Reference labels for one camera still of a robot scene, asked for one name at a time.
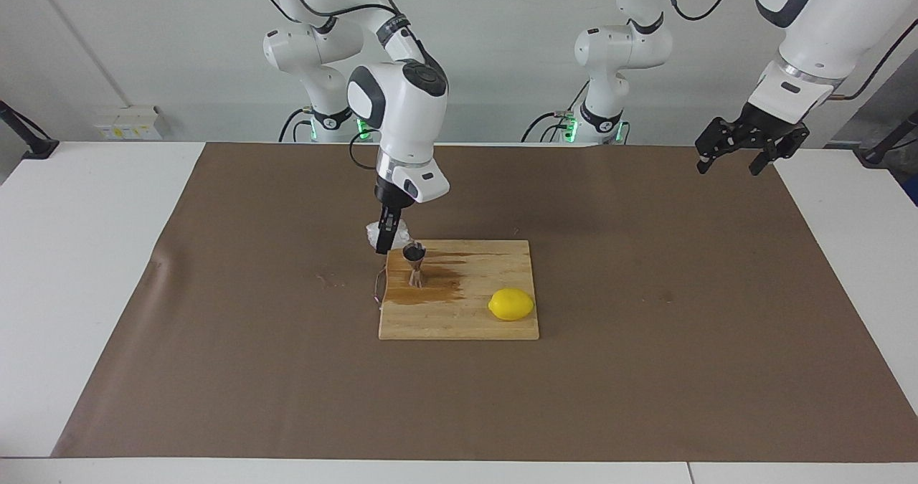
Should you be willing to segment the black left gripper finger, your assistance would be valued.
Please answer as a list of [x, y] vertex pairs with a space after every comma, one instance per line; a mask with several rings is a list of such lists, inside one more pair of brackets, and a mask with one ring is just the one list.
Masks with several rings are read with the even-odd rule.
[[699, 134], [694, 145], [699, 155], [697, 171], [700, 174], [707, 174], [716, 158], [739, 150], [740, 145], [735, 141], [734, 129], [734, 123], [725, 121], [722, 117], [715, 117]]
[[797, 125], [796, 128], [777, 140], [768, 138], [763, 131], [754, 132], [752, 147], [760, 148], [760, 153], [749, 163], [749, 173], [752, 176], [758, 176], [768, 164], [774, 163], [779, 158], [793, 157], [809, 135], [810, 129], [806, 125]]

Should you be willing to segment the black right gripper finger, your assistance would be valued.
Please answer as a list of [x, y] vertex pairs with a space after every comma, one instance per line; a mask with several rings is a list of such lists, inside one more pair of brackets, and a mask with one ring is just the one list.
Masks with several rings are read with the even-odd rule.
[[377, 223], [376, 253], [386, 255], [392, 249], [399, 231], [401, 213], [402, 210], [399, 207], [383, 207]]

